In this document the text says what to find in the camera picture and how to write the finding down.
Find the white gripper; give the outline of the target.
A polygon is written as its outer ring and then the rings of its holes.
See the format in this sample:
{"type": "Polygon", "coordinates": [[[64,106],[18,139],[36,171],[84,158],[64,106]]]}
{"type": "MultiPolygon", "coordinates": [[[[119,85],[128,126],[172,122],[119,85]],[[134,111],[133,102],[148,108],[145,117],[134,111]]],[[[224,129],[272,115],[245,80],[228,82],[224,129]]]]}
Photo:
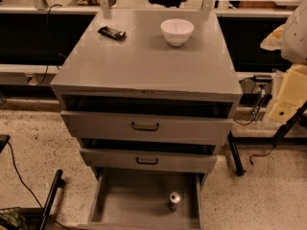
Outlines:
{"type": "Polygon", "coordinates": [[[293,64],[283,74],[283,81],[269,117],[277,123],[285,124],[306,102],[307,66],[293,64]]]}

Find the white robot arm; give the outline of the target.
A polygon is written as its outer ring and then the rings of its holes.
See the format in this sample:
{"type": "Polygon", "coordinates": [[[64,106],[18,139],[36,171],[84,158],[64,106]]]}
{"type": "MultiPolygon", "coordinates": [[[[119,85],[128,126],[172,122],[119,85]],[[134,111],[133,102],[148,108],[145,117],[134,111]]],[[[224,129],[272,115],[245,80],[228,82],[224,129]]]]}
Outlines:
{"type": "Polygon", "coordinates": [[[292,64],[283,74],[269,113],[275,122],[286,123],[307,102],[307,0],[263,40],[261,47],[280,50],[281,56],[292,64]]]}

